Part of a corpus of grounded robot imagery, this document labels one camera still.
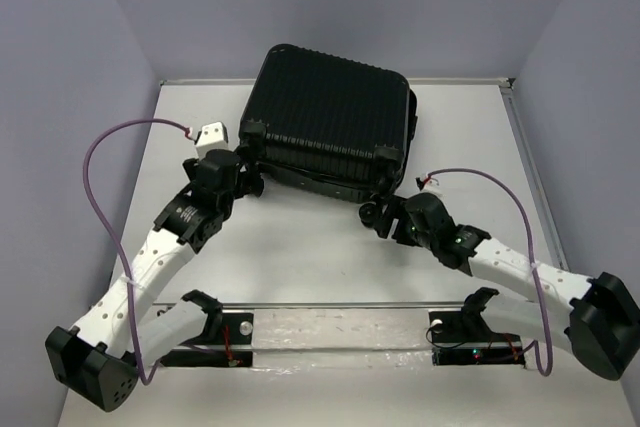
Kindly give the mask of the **black hard-shell suitcase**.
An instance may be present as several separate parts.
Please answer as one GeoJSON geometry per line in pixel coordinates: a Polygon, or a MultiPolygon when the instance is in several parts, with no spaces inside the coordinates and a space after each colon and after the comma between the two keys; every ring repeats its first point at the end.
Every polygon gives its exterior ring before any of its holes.
{"type": "Polygon", "coordinates": [[[394,196],[417,125],[408,80],[291,44],[272,47],[239,122],[239,145],[275,180],[359,206],[394,196]]]}

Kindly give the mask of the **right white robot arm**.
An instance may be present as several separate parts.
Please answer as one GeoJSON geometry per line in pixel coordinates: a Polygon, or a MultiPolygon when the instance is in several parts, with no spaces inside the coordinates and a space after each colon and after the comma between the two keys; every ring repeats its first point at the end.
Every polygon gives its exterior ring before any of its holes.
{"type": "Polygon", "coordinates": [[[461,310],[460,326],[470,338],[535,339],[610,381],[620,380],[639,352],[639,306],[613,274],[589,277],[532,261],[488,232],[457,223],[432,193],[367,202],[359,217],[381,238],[425,248],[441,265],[490,282],[461,310]]]}

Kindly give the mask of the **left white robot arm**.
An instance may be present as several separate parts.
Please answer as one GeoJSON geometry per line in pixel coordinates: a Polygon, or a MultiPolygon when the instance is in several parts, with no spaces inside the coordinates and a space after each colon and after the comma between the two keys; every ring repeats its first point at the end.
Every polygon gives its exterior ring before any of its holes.
{"type": "Polygon", "coordinates": [[[221,303],[199,290],[185,293],[159,318],[138,323],[221,230],[235,200],[264,188],[241,148],[213,148],[184,161],[183,168],[188,184],[161,210],[135,257],[123,262],[118,280],[71,327],[56,327],[45,340],[54,377],[104,412],[148,382],[174,347],[193,339],[209,342],[221,330],[221,303]]]}

